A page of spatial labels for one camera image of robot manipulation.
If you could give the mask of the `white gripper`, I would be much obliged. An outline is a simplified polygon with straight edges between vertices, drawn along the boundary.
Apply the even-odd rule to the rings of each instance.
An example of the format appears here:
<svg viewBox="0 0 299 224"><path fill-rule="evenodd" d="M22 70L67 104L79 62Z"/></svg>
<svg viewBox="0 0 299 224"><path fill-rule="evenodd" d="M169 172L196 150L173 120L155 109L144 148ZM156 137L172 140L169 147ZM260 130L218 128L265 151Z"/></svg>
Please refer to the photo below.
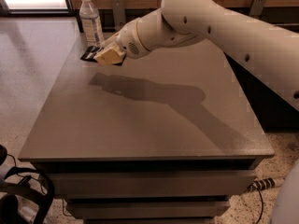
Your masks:
<svg viewBox="0 0 299 224"><path fill-rule="evenodd" d="M115 65L123 62L125 55L128 58L138 59L150 52L143 46L138 32L139 19L126 23L117 33L104 40L94 59L101 65Z"/></svg>

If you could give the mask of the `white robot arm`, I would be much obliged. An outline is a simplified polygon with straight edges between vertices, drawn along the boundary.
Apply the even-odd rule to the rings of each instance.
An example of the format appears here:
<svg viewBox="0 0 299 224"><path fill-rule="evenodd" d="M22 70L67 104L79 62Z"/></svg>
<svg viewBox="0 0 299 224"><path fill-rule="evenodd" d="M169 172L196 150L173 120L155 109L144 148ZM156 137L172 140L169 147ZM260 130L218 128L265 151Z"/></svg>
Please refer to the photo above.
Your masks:
<svg viewBox="0 0 299 224"><path fill-rule="evenodd" d="M209 40L299 110L299 34L221 7L213 0L162 0L102 43L102 65L138 59L159 48Z"/></svg>

